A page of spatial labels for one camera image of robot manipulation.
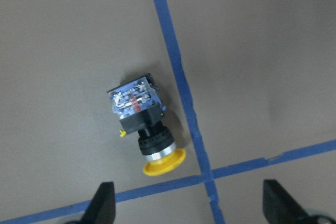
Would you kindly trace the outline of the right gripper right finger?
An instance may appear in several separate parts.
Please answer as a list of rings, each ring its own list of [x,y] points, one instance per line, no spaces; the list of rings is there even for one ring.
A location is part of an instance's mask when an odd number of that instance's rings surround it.
[[[312,223],[307,212],[275,179],[263,181],[262,203],[268,223]]]

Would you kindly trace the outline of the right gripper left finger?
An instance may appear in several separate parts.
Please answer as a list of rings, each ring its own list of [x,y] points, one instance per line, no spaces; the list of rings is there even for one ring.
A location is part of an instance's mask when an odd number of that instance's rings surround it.
[[[79,223],[114,223],[115,203],[114,183],[101,183]]]

